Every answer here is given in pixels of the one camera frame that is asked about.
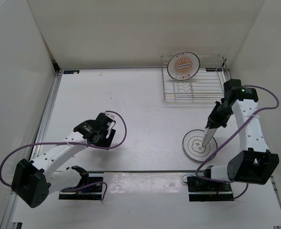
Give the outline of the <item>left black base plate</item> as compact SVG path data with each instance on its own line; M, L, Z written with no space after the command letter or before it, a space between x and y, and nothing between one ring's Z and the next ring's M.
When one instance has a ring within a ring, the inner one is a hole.
M88 180L84 184L78 184L76 187L69 187L70 192L60 192L60 200L102 200L103 196L103 177L88 177ZM95 183L93 186L83 188L78 191L73 191L73 189L80 188L85 185Z

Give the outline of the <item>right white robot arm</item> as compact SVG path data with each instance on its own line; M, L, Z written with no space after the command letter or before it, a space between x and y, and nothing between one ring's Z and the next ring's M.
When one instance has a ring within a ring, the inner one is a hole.
M257 117L261 111L257 91L253 87L242 86L239 79L226 81L223 88L224 97L216 102L208 117L202 145L209 143L219 127L226 127L233 115L238 127L234 135L239 137L240 148L227 164L207 167L202 186L212 191L219 183L264 185L279 164L279 156L270 151L263 137Z

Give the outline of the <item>blue corner sticker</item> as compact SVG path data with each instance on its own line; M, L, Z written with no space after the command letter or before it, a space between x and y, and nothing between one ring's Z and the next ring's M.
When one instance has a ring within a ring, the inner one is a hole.
M79 70L65 70L63 71L63 74L79 74Z

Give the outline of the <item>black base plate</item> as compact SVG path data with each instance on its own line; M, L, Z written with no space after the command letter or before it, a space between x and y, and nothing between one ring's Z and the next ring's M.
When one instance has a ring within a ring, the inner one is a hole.
M78 184L76 187L69 187L70 192L60 192L60 200L102 200L103 196L103 177L88 177L88 180L84 184ZM85 185L95 183L93 186L83 188L78 191L73 191L73 189L80 188Z
M187 185L189 202L221 202L233 201L233 192L230 184L210 182L193 175L184 175L181 178Z

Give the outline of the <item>orange sunburst plate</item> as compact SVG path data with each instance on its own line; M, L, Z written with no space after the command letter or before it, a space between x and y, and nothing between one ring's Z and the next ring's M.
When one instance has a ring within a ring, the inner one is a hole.
M167 64L167 73L173 80L186 81L200 69L200 59L192 52L180 52L172 56Z

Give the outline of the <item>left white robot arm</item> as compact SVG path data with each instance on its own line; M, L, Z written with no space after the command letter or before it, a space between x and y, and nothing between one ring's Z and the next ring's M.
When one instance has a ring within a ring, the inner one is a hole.
M31 208L36 208L49 194L78 192L89 184L87 171L80 166L59 168L87 147L109 148L115 130L111 128L114 115L99 113L96 119L86 120L48 152L31 161L21 160L15 169L11 189Z

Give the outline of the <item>white flower plate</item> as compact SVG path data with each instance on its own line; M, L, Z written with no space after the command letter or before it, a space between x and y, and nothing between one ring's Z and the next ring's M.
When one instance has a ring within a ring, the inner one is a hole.
M184 136L182 141L184 153L197 162L204 162L218 148L214 138L206 146L202 146L203 134L203 130L191 130Z

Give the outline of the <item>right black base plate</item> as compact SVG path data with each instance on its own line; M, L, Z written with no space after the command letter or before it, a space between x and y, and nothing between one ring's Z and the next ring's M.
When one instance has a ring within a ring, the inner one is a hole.
M210 182L193 175L184 175L181 178L187 185L189 202L221 202L233 201L233 192L230 184Z

